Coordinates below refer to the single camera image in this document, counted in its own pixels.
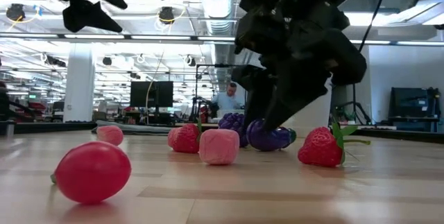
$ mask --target red plastic egg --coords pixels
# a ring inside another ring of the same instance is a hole
[[[101,126],[97,128],[97,140],[118,146],[123,141],[123,132],[117,126]]]
[[[54,176],[66,197],[78,203],[95,204],[119,192],[130,174],[130,160],[120,148],[92,141],[71,149]]]

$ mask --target pink foam cube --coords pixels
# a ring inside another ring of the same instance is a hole
[[[199,156],[211,165],[228,165],[239,152],[239,134],[234,130],[206,130],[200,136]]]
[[[123,141],[123,132],[117,126],[101,126],[97,128],[97,141],[105,141],[118,146]]]

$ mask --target pipe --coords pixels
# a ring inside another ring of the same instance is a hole
[[[227,18],[232,15],[233,0],[203,0],[205,17]],[[231,35],[233,23],[231,21],[207,21],[207,29],[210,35]],[[230,46],[216,44],[212,47],[212,59],[214,64],[232,64],[234,57]],[[225,87],[226,71],[214,69],[214,77],[218,80],[219,89]]]

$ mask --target person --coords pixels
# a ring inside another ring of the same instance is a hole
[[[236,83],[230,83],[226,92],[219,92],[211,100],[212,103],[217,103],[220,110],[238,110],[241,108],[239,102],[236,101],[237,85]]]

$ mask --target strawberry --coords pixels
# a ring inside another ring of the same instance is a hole
[[[332,124],[333,135],[326,127],[312,130],[305,138],[304,145],[298,152],[298,159],[303,164],[335,167],[345,160],[344,143],[360,142],[369,145],[369,141],[344,140],[352,134],[357,126],[347,126],[342,130],[337,123]]]
[[[198,126],[195,126],[192,123],[187,123],[175,132],[170,132],[172,138],[171,147],[175,152],[191,154],[198,153],[201,130],[202,123],[199,118]]]
[[[168,146],[170,146],[171,148],[173,148],[173,142],[177,137],[179,129],[180,128],[172,128],[168,133]]]

